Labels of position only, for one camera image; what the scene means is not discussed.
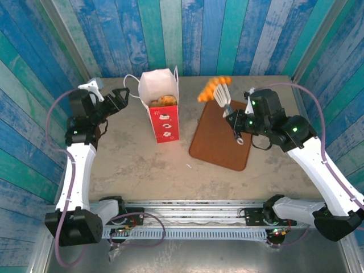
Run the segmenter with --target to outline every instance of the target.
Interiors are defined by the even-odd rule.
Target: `metal frame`
[[[98,203],[91,203],[90,207],[95,207]],[[245,232],[262,232],[266,226],[257,226],[252,228],[245,225],[245,219],[241,210],[243,208],[252,208],[262,206],[261,200],[147,200],[147,201],[129,201],[127,207],[144,207],[146,212],[159,217],[169,232],[179,232],[185,234],[190,230],[211,232],[222,231],[226,234],[234,233],[238,230]],[[55,206],[48,207],[54,211]],[[146,217],[144,219],[145,229],[141,230],[159,230],[159,224]],[[105,226],[104,229],[117,228],[118,226]],[[305,225],[298,223],[293,226],[294,229],[305,229]],[[33,255],[28,267],[28,273],[47,272],[48,258],[53,251],[54,240],[48,229],[43,225],[38,240],[33,250]],[[353,233],[340,240],[344,256],[350,272],[364,272],[362,257]]]

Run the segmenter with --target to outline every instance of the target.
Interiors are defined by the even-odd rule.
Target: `gray tabletop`
[[[103,79],[107,94],[122,87],[122,78]],[[303,170],[279,147],[269,151],[251,148],[242,172],[191,158],[189,145],[204,108],[197,96],[209,77],[180,77],[180,140],[157,144],[145,108],[130,98],[129,106],[109,118],[109,129],[98,145],[90,182],[90,199],[121,195],[126,200],[267,199],[281,193],[289,197],[320,198]],[[287,76],[237,76],[229,90],[233,100],[244,101],[243,92]],[[127,87],[138,94],[138,83]],[[289,87],[275,88],[287,115],[298,114]],[[267,146],[264,137],[253,141]]]

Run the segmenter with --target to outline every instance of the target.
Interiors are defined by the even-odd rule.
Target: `blue wooden plank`
[[[0,178],[0,208],[43,221],[51,203]]]
[[[0,150],[0,165],[2,179],[49,202],[54,202],[58,185],[3,150]]]
[[[364,140],[364,115],[355,121],[326,149],[335,162]]]
[[[199,76],[203,0],[182,0],[183,75]]]
[[[360,168],[349,175],[348,180],[358,191],[364,192],[364,168]]]
[[[6,39],[2,32],[0,32],[0,48],[0,60],[8,67],[9,70],[12,71],[14,76],[18,78],[18,80],[36,98],[36,100],[45,109],[49,109],[54,103],[55,99],[39,81],[31,68],[18,54],[16,49]],[[59,105],[54,108],[52,116],[65,130],[68,116],[64,111],[62,111]]]
[[[303,55],[305,54],[308,46],[310,45],[313,37],[315,36],[317,30],[320,28],[322,22],[324,21],[326,14],[330,10],[333,4],[332,0],[318,0],[310,17],[308,18],[306,25],[298,39],[295,49],[292,51],[286,66],[282,74],[293,76],[299,62],[301,61]]]
[[[27,269],[27,266],[6,266],[0,267],[0,273],[26,273]]]
[[[2,134],[0,138],[1,149],[41,173],[50,181],[59,184],[63,173],[60,166],[1,119],[0,131]]]
[[[114,0],[93,0],[119,77],[134,74]]]
[[[270,58],[266,75],[280,75],[311,15],[317,0],[295,0]]]
[[[326,146],[329,146],[347,128],[364,115],[364,89],[357,95],[343,111],[326,127]]]
[[[339,70],[335,73],[332,81],[328,84],[325,90],[318,97],[318,101],[323,109],[326,108],[326,106],[330,102],[332,102],[335,96],[349,82],[351,77],[360,69],[360,67],[363,64],[364,64],[364,39],[359,43],[359,45],[351,53],[351,55],[344,62],[344,64],[340,66]],[[319,111],[317,110],[316,106],[310,107],[310,105],[308,105],[306,106],[306,110],[310,120],[315,120],[315,118],[319,116]]]
[[[321,58],[322,54],[325,52],[326,48],[330,44],[330,41],[335,37],[338,29],[342,25],[342,22],[345,21],[347,15],[349,14],[351,8],[355,4],[355,0],[348,0],[347,3],[344,5],[342,10],[340,11],[339,15],[335,19],[334,23],[332,24],[330,30],[328,31],[327,35],[325,36],[324,40],[320,44],[319,48],[317,49],[315,55],[312,57],[311,62],[307,66],[304,74],[300,79],[300,85],[304,85],[307,81],[308,76],[311,74],[312,69],[316,66],[317,62]]]
[[[0,237],[35,242],[41,221],[0,208]]]
[[[69,82],[67,76],[50,51],[47,43],[42,39],[39,32],[37,32],[34,25],[29,20],[27,14],[18,4],[19,3],[13,0],[1,1],[1,5],[5,7],[16,25],[32,45],[33,49],[43,60],[51,75],[53,75],[53,80],[57,81],[64,90],[70,90],[74,88],[75,86],[72,86],[72,84]]]
[[[33,242],[19,241],[16,239],[0,238],[0,266],[1,273],[23,273],[23,267],[28,266],[32,250]]]
[[[12,1],[13,5],[20,5],[24,13],[28,16],[29,20],[33,23],[35,29],[39,32],[40,36],[49,46],[54,58],[65,73],[67,79],[73,87],[76,87],[83,83],[81,78],[77,78],[76,72],[68,62],[67,58],[63,54],[56,39],[53,37],[51,31],[47,27],[47,24],[39,13],[34,0],[17,0]]]
[[[266,73],[292,4],[293,0],[272,0],[251,64],[250,75]]]
[[[351,175],[364,167],[364,142],[359,143],[336,162],[337,167],[345,175]]]
[[[249,75],[271,0],[249,0],[233,75]]]
[[[226,0],[205,0],[202,20],[201,76],[216,75]]]
[[[340,28],[337,30],[335,36],[332,37],[332,40],[328,44],[325,51],[322,53],[320,59],[317,61],[316,66],[312,69],[312,72],[308,76],[307,80],[304,82],[306,88],[308,88],[309,90],[313,89],[317,80],[319,79],[323,71],[327,68],[328,64],[331,62],[332,56],[334,56],[334,54],[342,46],[345,38],[356,25],[363,12],[364,1],[357,0],[348,15],[346,16],[345,20],[342,22]],[[305,105],[310,102],[310,99],[311,98],[309,96],[303,97]]]
[[[178,67],[179,76],[183,75],[182,52],[182,7],[180,1],[160,0],[164,51],[166,67],[174,71]]]
[[[53,98],[58,98],[65,90],[61,85],[54,80],[51,72],[46,67],[44,61],[39,57],[29,41],[25,38],[24,34],[20,31],[19,27],[14,23],[9,13],[3,8],[0,3],[0,31],[19,52],[20,56],[29,65],[33,72],[37,75],[39,80],[52,94]],[[60,101],[60,106],[63,110],[71,115],[71,109],[66,100]]]
[[[332,90],[339,91],[363,62],[364,16],[357,22],[336,54],[332,56],[327,68],[311,89],[315,96],[319,98],[322,107],[325,107],[335,95]],[[311,113],[314,105],[313,101],[310,101],[306,107],[309,118],[317,116],[317,112]]]
[[[217,75],[232,75],[249,0],[226,0]]]
[[[118,77],[109,45],[92,0],[70,0],[103,77]]]
[[[149,70],[137,0],[115,0],[135,76]]]
[[[66,158],[63,153],[54,152],[50,148],[46,139],[46,132],[33,121],[14,101],[12,101],[0,89],[0,119],[26,138],[35,147],[40,149],[49,158],[56,162],[61,168],[65,167]],[[53,139],[51,143],[54,147],[60,147]]]
[[[138,0],[151,70],[166,68],[159,0]]]

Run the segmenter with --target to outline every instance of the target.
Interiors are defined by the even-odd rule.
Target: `wooden cutting board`
[[[233,110],[245,109],[246,104],[231,101]],[[245,169],[250,146],[251,134],[242,134],[244,145],[234,139],[230,125],[222,117],[224,109],[216,101],[206,103],[189,148],[191,157],[221,167],[243,171]]]

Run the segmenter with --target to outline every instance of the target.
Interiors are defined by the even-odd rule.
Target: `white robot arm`
[[[264,204],[264,219],[291,219],[313,225],[327,239],[338,241],[355,230],[364,219],[364,211],[354,200],[364,204],[358,192],[326,154],[327,161],[344,186],[355,197],[351,198],[322,162],[321,141],[303,117],[286,117],[278,95],[271,89],[245,93],[248,100],[245,110],[236,110],[226,117],[234,130],[235,138],[241,132],[264,135],[271,144],[295,160],[320,191],[324,202],[293,200],[276,195]]]
[[[125,213],[125,205],[119,196],[101,200],[90,209],[89,183],[91,167],[96,156],[97,143],[107,130],[107,117],[124,109],[128,104],[129,90],[114,89],[113,95],[103,97],[99,91],[103,87],[100,78],[93,78],[87,84],[69,95],[73,116],[68,119],[65,142],[67,151],[76,164],[75,182],[60,234],[60,246],[97,243],[102,237],[102,227],[111,218]],[[99,125],[106,122],[101,134]],[[67,193],[71,184],[72,163],[68,158],[64,185],[56,211],[45,215],[45,225],[55,237],[60,216],[65,208]]]

